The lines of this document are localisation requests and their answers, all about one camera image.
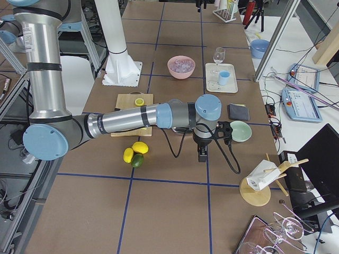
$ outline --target wooden cutting board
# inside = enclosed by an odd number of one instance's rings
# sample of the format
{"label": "wooden cutting board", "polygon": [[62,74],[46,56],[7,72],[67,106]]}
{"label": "wooden cutting board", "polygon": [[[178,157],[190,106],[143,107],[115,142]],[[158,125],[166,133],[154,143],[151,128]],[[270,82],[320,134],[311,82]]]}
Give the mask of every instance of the wooden cutting board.
{"label": "wooden cutting board", "polygon": [[[145,105],[153,104],[153,94],[118,94],[115,108],[126,110],[128,108],[137,107],[134,103],[137,98],[143,98],[145,101]],[[111,137],[126,136],[152,136],[152,127],[122,133],[111,133]]]}

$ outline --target ice cubes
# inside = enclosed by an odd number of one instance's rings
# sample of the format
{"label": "ice cubes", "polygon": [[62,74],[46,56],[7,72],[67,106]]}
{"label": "ice cubes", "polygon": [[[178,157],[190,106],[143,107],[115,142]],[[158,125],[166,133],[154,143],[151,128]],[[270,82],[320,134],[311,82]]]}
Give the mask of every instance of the ice cubes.
{"label": "ice cubes", "polygon": [[175,60],[169,67],[172,71],[177,73],[187,73],[194,69],[194,62],[192,60]]}

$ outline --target green bowl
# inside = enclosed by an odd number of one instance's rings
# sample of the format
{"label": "green bowl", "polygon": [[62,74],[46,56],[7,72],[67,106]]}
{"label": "green bowl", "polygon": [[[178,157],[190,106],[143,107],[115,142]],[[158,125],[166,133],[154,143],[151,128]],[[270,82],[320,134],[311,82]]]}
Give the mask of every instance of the green bowl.
{"label": "green bowl", "polygon": [[232,139],[234,141],[244,142],[252,136],[251,127],[249,127],[247,123],[242,121],[233,121],[230,125],[233,129]]}

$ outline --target blue bowl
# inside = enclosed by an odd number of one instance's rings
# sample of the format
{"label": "blue bowl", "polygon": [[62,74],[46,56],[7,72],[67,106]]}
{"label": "blue bowl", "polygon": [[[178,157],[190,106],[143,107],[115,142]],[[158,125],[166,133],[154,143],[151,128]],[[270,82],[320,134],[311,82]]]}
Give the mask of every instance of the blue bowl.
{"label": "blue bowl", "polygon": [[266,40],[254,40],[251,42],[251,54],[253,58],[262,59],[270,42]]}

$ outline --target blue joint cap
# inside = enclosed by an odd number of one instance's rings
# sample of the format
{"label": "blue joint cap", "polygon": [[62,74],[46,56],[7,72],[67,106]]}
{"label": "blue joint cap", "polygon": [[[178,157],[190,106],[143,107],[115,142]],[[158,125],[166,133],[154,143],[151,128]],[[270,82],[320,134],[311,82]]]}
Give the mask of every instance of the blue joint cap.
{"label": "blue joint cap", "polygon": [[48,124],[29,126],[23,134],[26,150],[40,160],[55,160],[68,151],[65,136]]}
{"label": "blue joint cap", "polygon": [[168,103],[159,104],[156,109],[157,126],[169,129],[172,127],[172,110]]}
{"label": "blue joint cap", "polygon": [[195,110],[208,121],[218,120],[221,116],[221,101],[217,96],[204,94],[195,102]]}
{"label": "blue joint cap", "polygon": [[1,17],[2,20],[4,21],[14,21],[15,17],[13,14],[9,14],[9,15],[4,15]]}
{"label": "blue joint cap", "polygon": [[82,30],[82,23],[75,22],[75,23],[63,23],[59,27],[59,31],[61,32],[80,32]]}
{"label": "blue joint cap", "polygon": [[16,36],[13,33],[5,30],[0,30],[0,37],[7,44],[11,44],[16,40]]}
{"label": "blue joint cap", "polygon": [[29,6],[37,3],[38,1],[40,0],[7,0],[7,2],[15,6]]}

